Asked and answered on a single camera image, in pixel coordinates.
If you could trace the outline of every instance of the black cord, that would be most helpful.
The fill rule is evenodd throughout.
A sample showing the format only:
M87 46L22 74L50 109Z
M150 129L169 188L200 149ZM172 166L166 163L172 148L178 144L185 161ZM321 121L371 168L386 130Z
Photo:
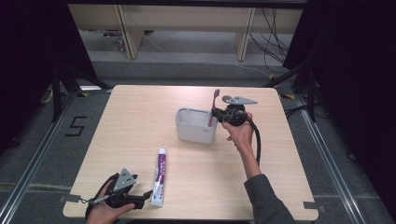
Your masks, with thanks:
M276 8L273 8L273 27L271 27L270 22L267 19L267 16L265 15L264 9L262 8L262 15L264 16L265 20L267 21L268 27L271 30L271 34L274 35L274 38L276 39L277 43L280 45L283 45L284 48L289 49L288 46L286 46L279 38L277 38L277 31L276 31Z
M260 157L262 156L262 139L260 138L260 132L259 132L259 129L257 128L256 124L254 124L253 120L250 117L247 117L247 121L253 128L254 133L256 134L256 139L257 139L256 161L257 161L257 164L260 166Z
M90 200L85 200L85 199L83 199L83 198L79 198L79 200L82 202L82 203L88 203Z
M282 41L280 41L279 38L277 38L277 30L276 30L276 8L273 8L273 18L274 18L274 20L273 20L273 28L272 28L272 30L273 30L273 33L274 33L274 38L275 38L275 40L276 40L279 53L280 53L280 55L282 56L282 59L285 60L286 54L285 54L285 52L283 52L283 49L282 49L281 46L280 46L280 43L282 43Z
M267 20L268 27L269 27L270 30L271 30L270 36L268 37L268 40L271 41L271 36L272 36L272 34L273 34L273 30L272 30L272 27L271 27L271 25L270 25L270 22L268 21L267 17L265 16L265 14L264 14L264 18ZM265 55L264 55L264 63L265 63L265 66L267 66L267 61L266 61L266 59L265 59Z
M297 106L297 107L295 107L293 109L285 110L286 119L289 119L290 116L292 114L294 114L296 111L307 109L307 108L308 108L308 105L300 105L300 106Z
M277 57L273 52L271 52L270 50L268 50L267 48L265 48L263 45L261 45L259 43L259 41L257 41L252 34L250 34L251 39L253 40L253 42L256 44L256 46L262 50L264 53L269 54L271 57L273 57L275 60L279 61L280 63L283 63L283 60L279 57Z
M95 197L93 197L93 200L96 200L99 197L99 194L102 192L102 190L105 188L106 184L110 182L111 180L116 180L119 177L119 173L114 174L113 176L109 177L108 180L102 185L101 188L99 188L98 192L96 193ZM91 210L93 209L94 205L89 204L87 207L87 210L85 211L85 220L88 219L88 216L90 215Z
M285 48L285 47L279 46L278 44L274 44L273 42L269 41L269 39L267 39L262 33L260 33L260 35L261 35L262 38L265 40L265 42L269 42L270 45L272 45L272 46L274 46L274 47L279 47L279 48L281 48L281 49L283 49L283 50L289 50L289 48Z

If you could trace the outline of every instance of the toothpaste tube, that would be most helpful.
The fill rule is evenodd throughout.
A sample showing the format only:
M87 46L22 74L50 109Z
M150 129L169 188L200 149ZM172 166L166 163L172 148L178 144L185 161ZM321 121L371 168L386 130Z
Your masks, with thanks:
M160 148L158 152L157 168L155 170L154 188L152 192L151 204L163 206L163 181L165 180L165 158L166 151Z

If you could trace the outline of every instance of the black sleeve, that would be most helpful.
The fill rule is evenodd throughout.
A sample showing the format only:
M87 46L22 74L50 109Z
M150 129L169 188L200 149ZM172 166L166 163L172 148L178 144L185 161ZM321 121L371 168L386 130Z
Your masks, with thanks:
M253 216L258 224L289 224L294 219L285 204L280 201L265 175L256 175L245 182L247 195L253 206Z

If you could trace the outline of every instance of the dark floor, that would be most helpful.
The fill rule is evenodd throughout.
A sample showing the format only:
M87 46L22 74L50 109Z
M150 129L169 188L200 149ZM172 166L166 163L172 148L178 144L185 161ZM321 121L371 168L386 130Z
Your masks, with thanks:
M263 73L225 64L93 62L93 66L98 77L110 85L258 87L269 81L268 76ZM250 67L270 72L266 66ZM271 68L285 71L284 68L276 66ZM291 80L288 80L278 85L277 89L281 93L290 93L290 85ZM73 186L109 95L110 93L89 93L86 97L74 99L11 223L84 223L82 219L64 217L64 205L58 201ZM293 99L281 99L281 103L285 109L297 106ZM316 106L315 109L318 128L366 223L394 223L359 164L346 156L347 145L327 115L325 107ZM76 116L87 117L78 119L75 123L85 128L80 136L66 136L68 133L76 133L76 129L70 128ZM51 104L38 107L23 132L17 136L20 144L10 147L0 158L0 204L4 204L13 186L20 180L50 126L51 119ZM300 111L290 116L289 126L315 201L320 208L319 218L315 223L352 223Z

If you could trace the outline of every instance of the white container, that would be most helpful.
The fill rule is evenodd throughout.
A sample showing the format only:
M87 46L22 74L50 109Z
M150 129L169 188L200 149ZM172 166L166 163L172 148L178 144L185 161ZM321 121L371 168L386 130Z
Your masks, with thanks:
M212 144L215 141L218 119L209 110L180 108L176 114L178 138L185 141Z

